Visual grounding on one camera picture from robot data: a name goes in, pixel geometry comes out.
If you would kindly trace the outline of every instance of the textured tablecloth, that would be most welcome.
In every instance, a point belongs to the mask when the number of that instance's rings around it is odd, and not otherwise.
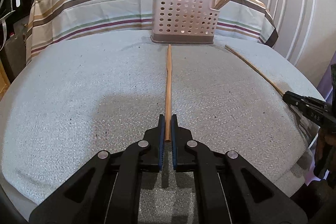
[[[0,160],[4,178],[22,195],[41,203],[99,150],[121,151],[157,126],[167,46],[149,36],[129,30],[62,41],[12,83],[0,101]],[[214,45],[172,47],[172,111],[194,139],[221,153],[236,150],[290,196],[305,180],[310,157],[302,155],[312,136],[264,78],[224,49],[229,42],[249,46],[250,56],[273,56],[279,75],[284,68],[292,76],[282,82],[294,92],[318,94],[271,48],[215,36]],[[143,177],[139,222],[196,223],[193,175],[175,174],[165,148],[163,171]]]
[[[116,30],[150,30],[152,0],[35,0],[27,34],[27,62],[52,43]],[[272,47],[278,34],[265,5],[233,0],[221,9],[217,35]]]

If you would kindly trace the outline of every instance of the maroon stripe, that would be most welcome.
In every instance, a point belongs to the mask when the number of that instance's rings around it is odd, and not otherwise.
[[[116,22],[110,22],[110,23],[105,23],[105,24],[101,24],[101,25],[96,25],[96,26],[92,26],[92,27],[87,27],[87,28],[84,28],[84,29],[80,29],[80,30],[77,30],[77,31],[74,31],[72,33],[69,33],[67,34],[66,36],[64,37],[60,37],[59,39],[53,41],[52,43],[50,44],[55,44],[55,43],[58,43],[64,39],[67,39],[68,37],[71,37],[72,35],[74,34],[77,34],[77,33],[81,33],[81,32],[85,32],[85,31],[91,31],[91,30],[94,30],[94,29],[98,29],[98,28],[103,28],[103,27],[109,27],[109,26],[113,26],[113,25],[120,25],[120,24],[125,24],[125,23],[138,23],[138,22],[149,22],[149,21],[152,21],[151,18],[146,18],[146,19],[130,19],[130,20],[124,20],[124,21],[116,21]],[[34,52],[38,52],[40,50],[43,50],[47,47],[48,45],[46,46],[43,46],[41,48],[36,48],[34,50],[31,51],[31,53],[34,53]]]
[[[221,25],[221,26],[226,26],[226,27],[232,27],[232,28],[240,29],[240,30],[243,30],[243,31],[246,31],[246,32],[250,32],[250,33],[256,34],[256,35],[260,35],[260,32],[254,32],[254,31],[251,31],[249,29],[245,29],[245,28],[237,26],[237,25],[230,25],[230,24],[221,23],[221,22],[217,22],[217,24]]]

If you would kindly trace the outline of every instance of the perforated plastic basket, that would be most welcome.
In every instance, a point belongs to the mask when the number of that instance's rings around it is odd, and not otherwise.
[[[213,43],[215,0],[153,0],[151,39],[156,43]]]

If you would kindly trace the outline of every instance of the metal screw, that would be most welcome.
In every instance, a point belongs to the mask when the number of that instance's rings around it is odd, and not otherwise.
[[[231,159],[236,159],[238,158],[238,153],[236,151],[231,150],[227,153],[227,156]]]
[[[149,145],[149,143],[145,140],[139,141],[138,142],[138,146],[140,147],[147,147]]]
[[[106,159],[109,156],[109,153],[107,151],[100,151],[98,153],[98,158],[100,159]]]
[[[187,142],[187,146],[189,147],[196,147],[197,146],[197,141],[191,140]]]

